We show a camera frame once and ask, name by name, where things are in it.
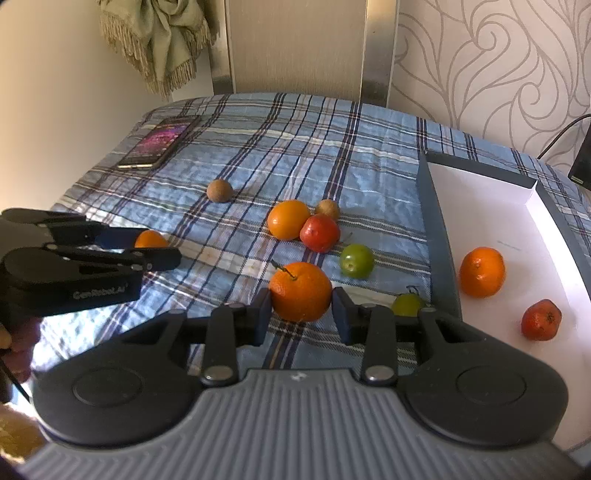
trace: black robotic gripper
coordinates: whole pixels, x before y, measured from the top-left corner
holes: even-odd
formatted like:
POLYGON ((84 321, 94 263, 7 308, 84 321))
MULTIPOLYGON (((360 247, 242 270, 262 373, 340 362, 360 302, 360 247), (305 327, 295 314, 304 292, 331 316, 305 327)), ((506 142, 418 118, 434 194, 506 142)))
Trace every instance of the black robotic gripper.
MULTIPOLYGON (((341 341, 365 345, 359 381, 393 389, 425 428, 449 440, 505 449, 552 438, 567 390, 548 365, 435 308, 418 318, 332 295, 341 341), (397 342, 412 342, 418 367, 398 376, 397 342)), ((218 307, 210 317, 171 311, 45 373, 34 404, 58 442, 134 445, 169 430, 207 388, 240 381, 236 349, 264 341, 271 299, 218 307), (187 374, 191 346, 204 344, 199 376, 187 374)))
MULTIPOLYGON (((0 215, 0 322, 77 312, 139 298, 146 271, 172 270, 177 248, 134 248, 143 228, 110 227, 75 213, 9 209, 0 215), (96 245, 103 249, 81 248, 96 245)), ((11 399, 0 371, 0 401, 11 399)))

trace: green tomato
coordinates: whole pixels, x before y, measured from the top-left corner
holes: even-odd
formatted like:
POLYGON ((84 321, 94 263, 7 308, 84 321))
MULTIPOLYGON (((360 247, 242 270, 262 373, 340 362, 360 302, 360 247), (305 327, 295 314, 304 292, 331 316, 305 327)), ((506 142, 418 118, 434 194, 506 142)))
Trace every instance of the green tomato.
POLYGON ((353 278, 366 278, 374 269, 374 254, 365 245, 347 245, 340 255, 340 270, 353 278))
POLYGON ((418 311, 422 309, 427 303, 418 295, 418 290, 413 287, 414 291, 411 291, 411 287, 408 288, 408 293, 401 293, 396 297, 391 310, 395 315, 403 317, 416 317, 418 311))

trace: phone screen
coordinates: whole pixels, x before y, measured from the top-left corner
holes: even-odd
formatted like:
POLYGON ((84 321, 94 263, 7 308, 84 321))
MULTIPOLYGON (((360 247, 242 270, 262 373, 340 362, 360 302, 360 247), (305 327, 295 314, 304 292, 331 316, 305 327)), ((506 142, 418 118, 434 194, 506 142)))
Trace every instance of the phone screen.
POLYGON ((152 166, 195 120, 194 116, 166 118, 119 162, 119 167, 152 166))

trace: red tomato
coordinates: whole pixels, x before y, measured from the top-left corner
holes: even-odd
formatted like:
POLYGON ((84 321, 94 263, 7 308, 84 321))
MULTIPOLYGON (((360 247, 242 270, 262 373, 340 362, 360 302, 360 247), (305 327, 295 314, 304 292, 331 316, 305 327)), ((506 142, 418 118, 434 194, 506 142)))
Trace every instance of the red tomato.
POLYGON ((340 238, 336 222, 323 213, 308 218, 300 231, 300 240, 313 252, 325 254, 334 247, 340 238))
POLYGON ((561 320, 562 312, 551 300, 540 300, 523 314, 521 333, 529 340, 552 340, 561 320))

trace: tangerine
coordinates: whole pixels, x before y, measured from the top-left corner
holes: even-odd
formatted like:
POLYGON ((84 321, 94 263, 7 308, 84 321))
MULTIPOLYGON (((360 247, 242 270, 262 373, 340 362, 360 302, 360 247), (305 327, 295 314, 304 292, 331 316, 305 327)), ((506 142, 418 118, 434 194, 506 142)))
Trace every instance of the tangerine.
POLYGON ((269 282, 271 303, 287 322, 313 322, 330 305, 332 284, 316 265, 295 262, 278 270, 269 282))
POLYGON ((505 281, 503 256, 494 248, 475 248, 464 257, 459 280, 464 293, 471 297, 484 298, 494 295, 505 281))
POLYGON ((308 206, 299 200, 286 200, 275 205, 267 217, 271 235, 279 240, 295 240, 310 216, 308 206))
POLYGON ((168 242, 155 230, 144 230, 135 239, 134 248, 167 247, 168 242))

